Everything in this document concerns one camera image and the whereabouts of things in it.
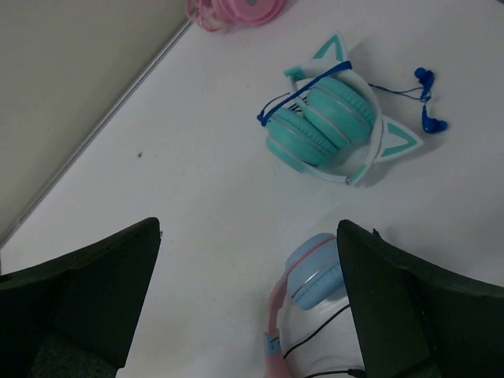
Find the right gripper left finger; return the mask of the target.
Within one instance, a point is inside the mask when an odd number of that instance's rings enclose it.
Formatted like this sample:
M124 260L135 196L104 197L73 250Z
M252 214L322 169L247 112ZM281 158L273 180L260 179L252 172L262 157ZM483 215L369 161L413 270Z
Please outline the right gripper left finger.
M161 245L156 217L1 276L3 377L115 377Z

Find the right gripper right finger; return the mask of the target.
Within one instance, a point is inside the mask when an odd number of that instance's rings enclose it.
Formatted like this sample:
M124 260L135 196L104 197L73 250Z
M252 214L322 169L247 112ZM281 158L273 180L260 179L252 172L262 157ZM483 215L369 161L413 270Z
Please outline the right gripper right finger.
M368 377L501 377L503 289L413 256L350 220L337 228Z

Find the pink blue cat-ear headphones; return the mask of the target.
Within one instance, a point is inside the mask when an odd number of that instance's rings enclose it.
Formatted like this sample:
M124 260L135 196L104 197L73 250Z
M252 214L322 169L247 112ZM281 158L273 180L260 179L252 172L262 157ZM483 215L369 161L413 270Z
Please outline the pink blue cat-ear headphones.
M289 298L299 309L310 310L334 294L343 293L344 280L339 260L337 237L322 232L307 239L289 256L282 276L269 296L268 321L263 333L266 377L292 377L287 356L313 339L335 319L350 318L350 304L346 303L307 337L282 351L279 312Z

